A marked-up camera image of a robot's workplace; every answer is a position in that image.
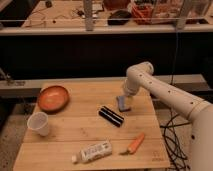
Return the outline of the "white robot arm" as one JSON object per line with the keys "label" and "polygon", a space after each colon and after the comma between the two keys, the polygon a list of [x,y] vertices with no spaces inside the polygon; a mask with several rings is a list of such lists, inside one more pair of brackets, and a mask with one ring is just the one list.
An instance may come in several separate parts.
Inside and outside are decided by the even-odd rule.
{"label": "white robot arm", "polygon": [[123,92],[134,96],[141,87],[173,108],[192,124],[189,171],[213,171],[213,103],[153,76],[150,62],[130,66]]}

